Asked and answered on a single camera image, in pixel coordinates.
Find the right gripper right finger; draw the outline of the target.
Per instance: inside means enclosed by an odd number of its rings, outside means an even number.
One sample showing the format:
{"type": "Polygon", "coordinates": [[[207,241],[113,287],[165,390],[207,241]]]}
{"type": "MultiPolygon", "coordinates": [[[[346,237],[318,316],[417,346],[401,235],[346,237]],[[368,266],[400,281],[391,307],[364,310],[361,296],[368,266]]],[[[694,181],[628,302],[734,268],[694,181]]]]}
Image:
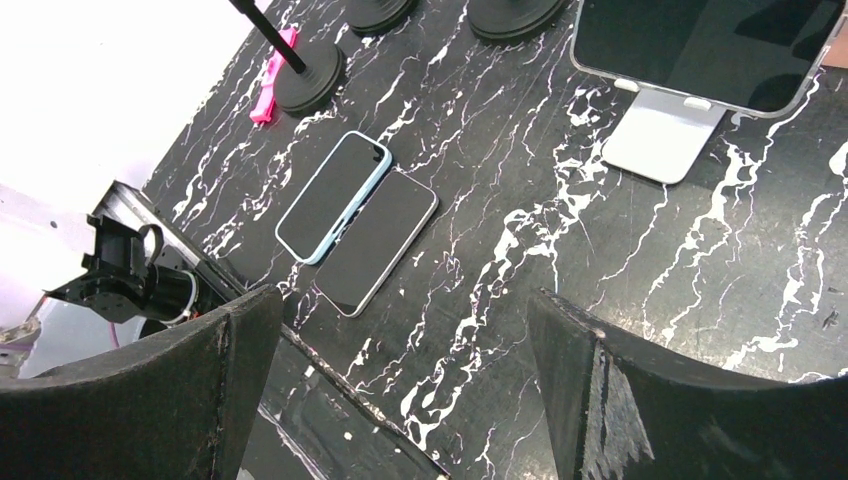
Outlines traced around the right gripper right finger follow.
{"type": "Polygon", "coordinates": [[[706,364],[541,289],[528,322],[562,479],[843,479],[847,381],[706,364]]]}

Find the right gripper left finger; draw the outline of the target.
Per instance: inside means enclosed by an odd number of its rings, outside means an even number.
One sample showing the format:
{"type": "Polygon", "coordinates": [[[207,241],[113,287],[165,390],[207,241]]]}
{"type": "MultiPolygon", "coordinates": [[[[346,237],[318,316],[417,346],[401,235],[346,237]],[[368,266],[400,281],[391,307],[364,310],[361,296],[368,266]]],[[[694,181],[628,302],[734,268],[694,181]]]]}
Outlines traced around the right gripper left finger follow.
{"type": "Polygon", "coordinates": [[[1,383],[5,479],[233,479],[276,350],[265,286],[117,350],[1,383]]]}

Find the white-edged black smartphone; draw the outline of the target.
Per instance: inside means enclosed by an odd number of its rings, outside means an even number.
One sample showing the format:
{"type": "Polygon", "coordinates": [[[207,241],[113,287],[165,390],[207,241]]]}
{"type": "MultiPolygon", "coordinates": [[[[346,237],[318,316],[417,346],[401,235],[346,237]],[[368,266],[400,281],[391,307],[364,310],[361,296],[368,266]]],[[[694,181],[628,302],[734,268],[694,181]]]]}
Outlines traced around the white-edged black smartphone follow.
{"type": "Polygon", "coordinates": [[[434,190],[400,172],[381,181],[313,279],[346,318],[359,316],[439,205],[434,190]]]}

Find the light blue phone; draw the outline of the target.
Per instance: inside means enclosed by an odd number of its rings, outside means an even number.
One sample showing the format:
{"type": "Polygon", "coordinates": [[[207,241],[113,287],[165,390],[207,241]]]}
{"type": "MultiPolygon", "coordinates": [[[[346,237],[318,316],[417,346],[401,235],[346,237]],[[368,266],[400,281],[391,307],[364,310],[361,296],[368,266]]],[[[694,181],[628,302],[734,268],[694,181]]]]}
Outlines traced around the light blue phone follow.
{"type": "Polygon", "coordinates": [[[392,162],[387,146],[346,132],[278,221],[277,241],[297,262],[318,263],[392,162]]]}

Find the black round-base phone stand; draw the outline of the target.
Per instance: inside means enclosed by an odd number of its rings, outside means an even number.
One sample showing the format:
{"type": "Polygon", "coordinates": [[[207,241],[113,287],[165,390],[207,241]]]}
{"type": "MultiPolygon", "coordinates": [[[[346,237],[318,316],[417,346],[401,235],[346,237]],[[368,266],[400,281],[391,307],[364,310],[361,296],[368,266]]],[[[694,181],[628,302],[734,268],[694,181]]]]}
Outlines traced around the black round-base phone stand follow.
{"type": "Polygon", "coordinates": [[[377,36],[402,24],[417,4],[417,0],[350,0],[345,20],[354,34],[377,36]]]}

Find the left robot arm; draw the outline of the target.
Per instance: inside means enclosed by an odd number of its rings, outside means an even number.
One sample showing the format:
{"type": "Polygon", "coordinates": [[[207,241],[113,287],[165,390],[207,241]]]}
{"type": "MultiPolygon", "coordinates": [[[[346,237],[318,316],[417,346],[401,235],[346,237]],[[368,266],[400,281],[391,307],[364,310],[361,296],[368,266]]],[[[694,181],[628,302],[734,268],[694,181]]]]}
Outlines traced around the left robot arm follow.
{"type": "Polygon", "coordinates": [[[93,215],[86,223],[95,235],[93,252],[82,257],[84,273],[46,291],[46,297],[86,307],[113,324],[143,317],[170,326],[192,317],[201,294],[199,280],[189,271],[156,263],[165,246],[161,226],[134,230],[93,215]]]}

